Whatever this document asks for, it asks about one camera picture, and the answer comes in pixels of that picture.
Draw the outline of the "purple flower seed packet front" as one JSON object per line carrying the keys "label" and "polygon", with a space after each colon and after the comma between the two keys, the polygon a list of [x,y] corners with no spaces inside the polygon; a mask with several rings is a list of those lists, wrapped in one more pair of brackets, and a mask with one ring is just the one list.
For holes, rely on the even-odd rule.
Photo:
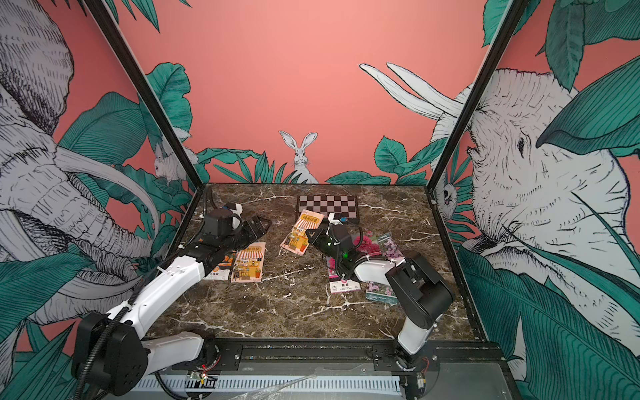
{"label": "purple flower seed packet front", "polygon": [[375,303],[384,303],[390,306],[398,305],[392,288],[381,283],[368,282],[365,284],[365,298]]}

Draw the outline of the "purple flower seed packet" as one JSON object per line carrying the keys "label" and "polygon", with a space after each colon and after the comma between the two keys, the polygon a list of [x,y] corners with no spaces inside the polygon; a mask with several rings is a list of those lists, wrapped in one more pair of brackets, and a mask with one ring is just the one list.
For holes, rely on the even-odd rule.
{"label": "purple flower seed packet", "polygon": [[365,298],[375,303],[384,303],[390,306],[398,305],[392,288],[381,283],[368,282],[365,284]]}
{"label": "purple flower seed packet", "polygon": [[401,252],[399,246],[393,241],[391,233],[385,233],[376,237],[376,244],[380,248],[380,253],[388,259],[400,259],[404,255]]}

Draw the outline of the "pink flower seed packet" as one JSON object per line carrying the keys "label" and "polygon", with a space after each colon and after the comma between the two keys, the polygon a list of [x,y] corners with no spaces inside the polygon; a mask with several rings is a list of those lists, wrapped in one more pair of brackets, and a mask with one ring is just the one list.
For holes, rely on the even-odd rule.
{"label": "pink flower seed packet", "polygon": [[344,280],[336,274],[335,260],[326,258],[328,266],[328,284],[331,294],[356,292],[361,289],[361,284],[353,280]]}
{"label": "pink flower seed packet", "polygon": [[370,254],[373,256],[380,256],[382,254],[379,244],[367,235],[360,235],[359,233],[353,234],[352,240],[356,250],[360,253]]}

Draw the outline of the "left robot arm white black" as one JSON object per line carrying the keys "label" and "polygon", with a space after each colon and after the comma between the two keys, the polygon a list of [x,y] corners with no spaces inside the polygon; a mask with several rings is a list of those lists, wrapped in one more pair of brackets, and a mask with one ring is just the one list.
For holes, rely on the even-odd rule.
{"label": "left robot arm white black", "polygon": [[156,320],[186,291],[201,282],[233,251],[256,243],[272,222],[241,217],[238,204],[215,208],[203,216],[198,231],[170,254],[151,278],[134,286],[131,297],[107,313],[91,312],[78,325],[72,375],[73,398],[82,399],[86,386],[99,389],[98,398],[122,396],[149,375],[200,358],[204,338],[197,333],[146,340]]}

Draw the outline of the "sunflower shop seed packet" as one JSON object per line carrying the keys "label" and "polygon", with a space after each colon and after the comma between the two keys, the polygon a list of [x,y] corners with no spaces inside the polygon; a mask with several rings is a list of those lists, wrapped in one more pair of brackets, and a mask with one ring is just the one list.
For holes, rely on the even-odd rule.
{"label": "sunflower shop seed packet", "polygon": [[236,256],[231,275],[232,283],[257,283],[262,281],[266,243],[253,243]]}
{"label": "sunflower shop seed packet", "polygon": [[317,229],[323,220],[324,216],[321,213],[303,210],[291,232],[280,244],[280,247],[296,255],[304,255],[309,245],[306,231]]}

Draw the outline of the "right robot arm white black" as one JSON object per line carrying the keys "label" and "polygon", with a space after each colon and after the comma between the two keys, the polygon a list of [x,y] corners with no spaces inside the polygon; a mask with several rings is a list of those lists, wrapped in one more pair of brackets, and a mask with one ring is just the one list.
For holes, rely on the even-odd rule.
{"label": "right robot arm white black", "polygon": [[418,354],[454,300],[452,290],[425,256],[413,250],[400,258],[364,253],[341,224],[321,223],[306,235],[310,246],[334,260],[334,271],[340,278],[378,283],[393,290],[406,315],[397,336],[398,346],[406,357]]}

